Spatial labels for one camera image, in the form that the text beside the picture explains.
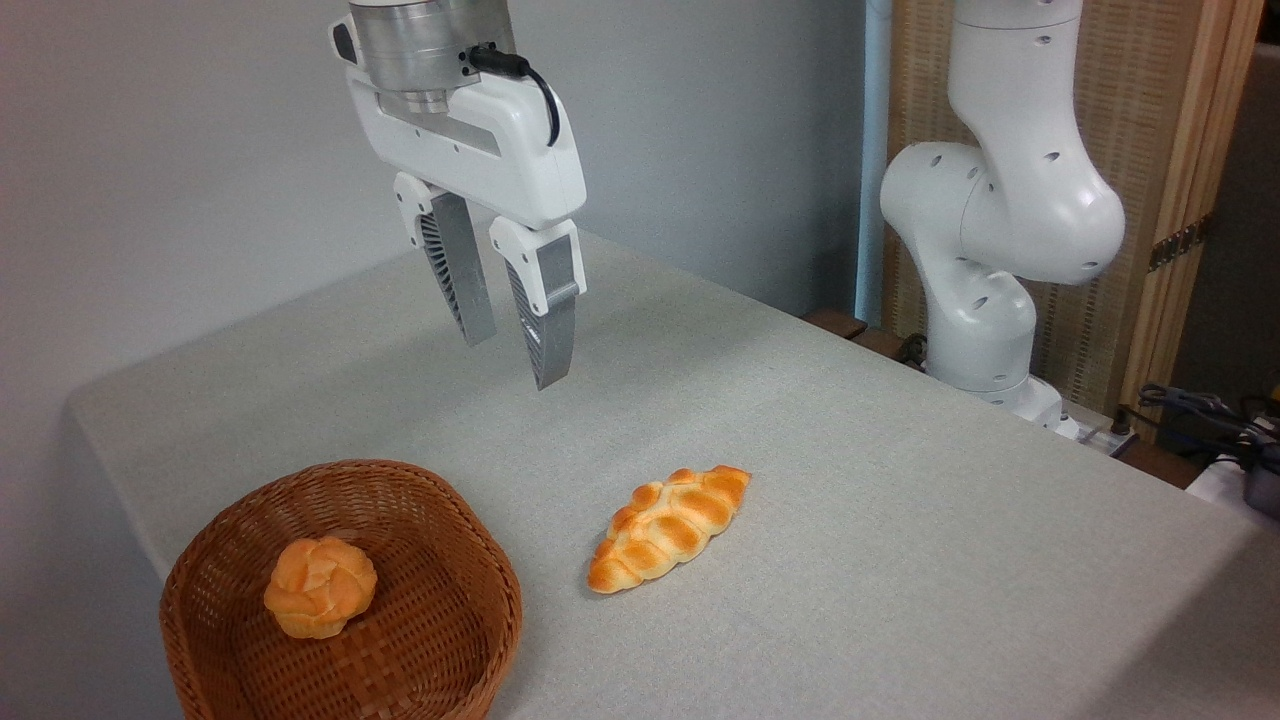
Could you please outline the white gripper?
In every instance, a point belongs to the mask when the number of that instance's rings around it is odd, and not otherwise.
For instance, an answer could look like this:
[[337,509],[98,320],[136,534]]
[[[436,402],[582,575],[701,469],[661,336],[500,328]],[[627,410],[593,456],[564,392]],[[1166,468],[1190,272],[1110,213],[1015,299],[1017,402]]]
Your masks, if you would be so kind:
[[466,343],[497,324],[465,199],[502,215],[490,236],[536,388],[563,379],[588,290],[579,228],[566,219],[586,187],[567,111],[516,53],[511,18],[343,15],[332,46],[374,152],[402,170],[393,191],[410,242]]

